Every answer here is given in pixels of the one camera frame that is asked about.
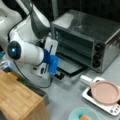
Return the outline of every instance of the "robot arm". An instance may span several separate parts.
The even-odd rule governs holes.
[[[10,43],[7,48],[11,59],[30,64],[33,74],[46,79],[56,72],[58,63],[58,58],[55,56],[57,41],[50,37],[43,39],[48,36],[49,29],[48,20],[33,5],[31,15],[10,31]],[[34,44],[38,40],[41,41],[40,46]]]

